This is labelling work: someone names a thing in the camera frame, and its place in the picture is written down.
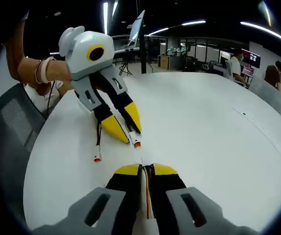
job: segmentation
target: monitor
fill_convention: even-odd
[[[255,54],[255,53],[253,53],[251,51],[248,51],[248,50],[244,50],[244,49],[242,49],[242,51],[243,51],[243,55],[244,55],[243,62],[259,69],[260,68],[260,60],[261,60],[260,55]]]
[[[137,44],[138,34],[139,34],[140,26],[143,21],[144,15],[145,15],[145,10],[143,10],[143,12],[141,12],[141,14],[137,17],[137,19],[132,24],[130,35],[129,35],[129,40],[128,40],[128,46],[131,45],[132,43],[134,45]]]

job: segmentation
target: desk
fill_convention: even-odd
[[[125,82],[141,116],[142,147],[103,132],[102,162],[94,163],[95,119],[68,91],[43,126],[27,166],[28,226],[57,223],[70,205],[104,186],[114,170],[141,162],[176,169],[187,187],[219,204],[235,225],[257,231],[267,226],[281,209],[280,114],[214,74],[153,73]],[[122,122],[109,98],[101,96]],[[134,234],[158,234],[155,220],[137,220],[135,227]]]
[[[219,65],[213,65],[213,69],[214,69],[214,70],[217,70],[217,71],[220,71],[220,72],[222,72],[223,74],[225,74],[226,71],[227,71],[226,68],[224,68],[223,66],[219,66]],[[250,76],[248,76],[247,74],[245,74],[245,73],[243,73],[243,72],[242,72],[242,74],[248,77],[247,82],[250,83],[250,81],[249,81]]]

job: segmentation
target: white robot head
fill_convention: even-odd
[[[110,66],[115,54],[112,37],[84,27],[68,28],[59,40],[60,56],[65,56],[73,80]]]

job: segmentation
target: mesh chair back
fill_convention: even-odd
[[[0,97],[0,186],[9,207],[22,219],[26,167],[44,123],[21,84]]]
[[[224,77],[233,81],[234,78],[233,78],[233,72],[232,72],[232,65],[231,65],[230,61],[227,60],[226,65],[227,65],[227,71],[226,71],[226,74],[224,75]]]
[[[265,80],[254,77],[249,90],[272,106],[281,114],[281,93]]]

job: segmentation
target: yellow eye ring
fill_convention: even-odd
[[[96,61],[99,60],[104,54],[104,46],[103,45],[95,45],[91,47],[87,52],[87,60]]]

